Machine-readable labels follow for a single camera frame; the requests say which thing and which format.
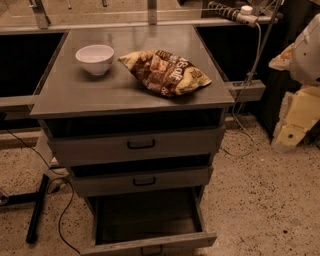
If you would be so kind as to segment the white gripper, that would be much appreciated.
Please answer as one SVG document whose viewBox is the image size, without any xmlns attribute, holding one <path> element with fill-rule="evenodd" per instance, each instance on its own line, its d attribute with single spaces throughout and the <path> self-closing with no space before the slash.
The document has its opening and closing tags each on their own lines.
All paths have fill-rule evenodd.
<svg viewBox="0 0 320 256">
<path fill-rule="evenodd" d="M 296 93 L 286 93 L 273 132 L 273 150 L 279 153 L 294 150 L 319 120 L 319 86 L 303 86 Z"/>
</svg>

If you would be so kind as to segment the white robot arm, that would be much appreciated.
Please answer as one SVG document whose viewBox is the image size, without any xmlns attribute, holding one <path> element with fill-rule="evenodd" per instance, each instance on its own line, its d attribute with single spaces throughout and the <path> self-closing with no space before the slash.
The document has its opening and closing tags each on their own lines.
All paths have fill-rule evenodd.
<svg viewBox="0 0 320 256">
<path fill-rule="evenodd" d="M 278 122 L 272 147 L 293 150 L 320 121 L 320 14 L 316 14 L 295 42 L 269 62 L 269 67 L 288 71 L 302 87 L 289 97 L 286 115 Z"/>
</svg>

